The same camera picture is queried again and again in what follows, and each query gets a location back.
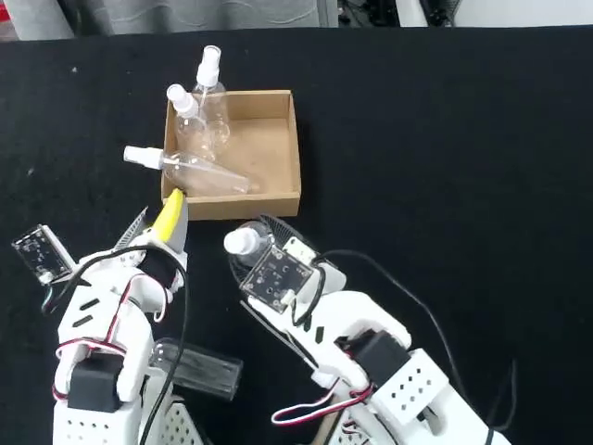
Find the white wall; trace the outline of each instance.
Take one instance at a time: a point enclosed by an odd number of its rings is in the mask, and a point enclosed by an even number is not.
[[[593,24],[593,0],[461,0],[455,21],[478,27]]]

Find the white bottle cap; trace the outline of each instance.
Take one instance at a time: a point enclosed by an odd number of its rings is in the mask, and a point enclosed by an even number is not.
[[[202,63],[197,67],[196,81],[207,88],[216,86],[219,82],[219,64],[221,62],[221,49],[217,46],[208,45],[202,54]]]
[[[224,237],[224,249],[232,255],[247,255],[258,249],[259,234],[249,227],[239,227]]]
[[[177,114],[182,118],[187,119],[197,116],[197,101],[178,83],[174,83],[167,88],[167,98],[173,104],[173,108],[175,108]]]
[[[126,146],[123,150],[123,160],[141,164],[149,169],[160,170],[162,168],[163,150],[148,146]]]

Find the open cardboard box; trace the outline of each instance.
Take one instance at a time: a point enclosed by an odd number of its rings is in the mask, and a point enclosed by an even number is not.
[[[234,220],[261,213],[295,216],[300,201],[297,121],[290,91],[228,93],[231,139],[217,157],[223,167],[255,181],[257,193],[220,197],[188,196],[189,219]],[[167,107],[165,152],[177,151],[175,111]],[[166,200],[174,185],[165,175],[160,193]]]

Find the small plastic bottle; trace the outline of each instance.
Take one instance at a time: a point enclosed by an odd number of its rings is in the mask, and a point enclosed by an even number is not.
[[[191,195],[243,195],[254,186],[245,176],[191,153],[169,155],[151,146],[126,146],[123,160],[163,170],[176,186]]]
[[[178,150],[214,160],[210,132],[196,99],[178,83],[167,89],[167,98],[177,112],[175,136]]]
[[[221,49],[213,45],[206,46],[202,62],[197,68],[197,84],[194,87],[194,97],[208,123],[216,153],[224,151],[231,136],[226,89],[219,82],[220,62]]]
[[[247,267],[253,267],[273,242],[270,229],[259,221],[250,221],[224,237],[224,249]]]

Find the black tabletop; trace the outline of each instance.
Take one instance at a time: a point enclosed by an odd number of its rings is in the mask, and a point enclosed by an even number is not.
[[[593,285],[593,29],[203,32],[0,44],[0,426],[51,441],[59,317],[9,242],[47,223],[79,258],[157,210],[158,174],[121,161],[160,146],[168,84],[222,48],[229,89],[291,89],[301,211],[320,249],[372,254],[433,309],[484,415],[518,362],[513,443],[588,431]],[[189,339],[239,357],[235,401],[184,393],[216,444],[305,443],[270,414],[317,398],[308,368],[237,304],[221,247],[193,222]],[[373,270],[338,261],[448,371],[425,315]],[[178,336],[181,299],[156,337]],[[501,417],[508,408],[504,400]]]

